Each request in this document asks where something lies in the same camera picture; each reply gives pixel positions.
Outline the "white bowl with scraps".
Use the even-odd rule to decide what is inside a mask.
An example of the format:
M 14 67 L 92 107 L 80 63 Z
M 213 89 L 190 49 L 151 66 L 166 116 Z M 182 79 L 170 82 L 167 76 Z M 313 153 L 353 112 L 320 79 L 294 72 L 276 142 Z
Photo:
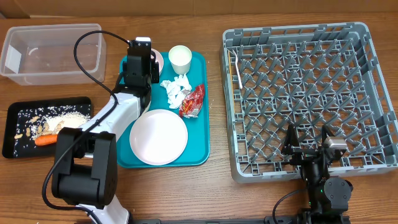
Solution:
M 159 75 L 161 75 L 164 67 L 164 58 L 156 49 L 151 49 L 151 51 L 155 53 L 155 62 L 159 64 Z

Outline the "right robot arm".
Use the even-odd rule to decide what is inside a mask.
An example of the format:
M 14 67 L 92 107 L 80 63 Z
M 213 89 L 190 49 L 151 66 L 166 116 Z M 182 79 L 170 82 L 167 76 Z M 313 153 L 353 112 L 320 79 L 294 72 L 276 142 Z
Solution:
M 300 167 L 300 176 L 308 193 L 308 208 L 301 209 L 292 223 L 349 223 L 343 216 L 348 210 L 353 185 L 340 177 L 331 177 L 328 166 L 342 158 L 347 144 L 336 137 L 328 126 L 322 126 L 322 141 L 316 149 L 300 147 L 294 125 L 288 126 L 282 153 L 289 155 L 289 164 Z

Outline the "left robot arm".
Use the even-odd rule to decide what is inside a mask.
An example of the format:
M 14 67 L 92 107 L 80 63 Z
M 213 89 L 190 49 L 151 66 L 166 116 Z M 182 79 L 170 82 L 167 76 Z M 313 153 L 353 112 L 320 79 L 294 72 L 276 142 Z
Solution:
M 44 181 L 64 210 L 84 211 L 93 223 L 132 223 L 131 212 L 116 196 L 117 141 L 151 103 L 151 85 L 159 81 L 159 64 L 151 39 L 128 42 L 126 61 L 108 104 L 79 128 L 57 136 L 54 165 Z

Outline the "orange carrot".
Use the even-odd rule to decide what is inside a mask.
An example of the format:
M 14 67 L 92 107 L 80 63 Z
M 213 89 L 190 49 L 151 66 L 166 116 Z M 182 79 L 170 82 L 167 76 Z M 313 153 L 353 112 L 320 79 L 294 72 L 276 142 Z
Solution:
M 36 146 L 47 146 L 57 142 L 57 134 L 48 134 L 39 136 L 34 142 Z

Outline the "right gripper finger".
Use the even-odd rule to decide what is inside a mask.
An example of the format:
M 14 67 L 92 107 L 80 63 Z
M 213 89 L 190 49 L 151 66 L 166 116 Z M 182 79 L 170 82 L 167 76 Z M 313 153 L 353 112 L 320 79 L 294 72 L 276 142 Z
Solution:
M 283 150 L 292 150 L 293 147 L 299 147 L 299 141 L 293 124 L 289 124 L 285 137 Z
M 321 134 L 322 134 L 322 146 L 331 146 L 335 135 L 332 133 L 332 131 L 326 124 L 322 126 Z

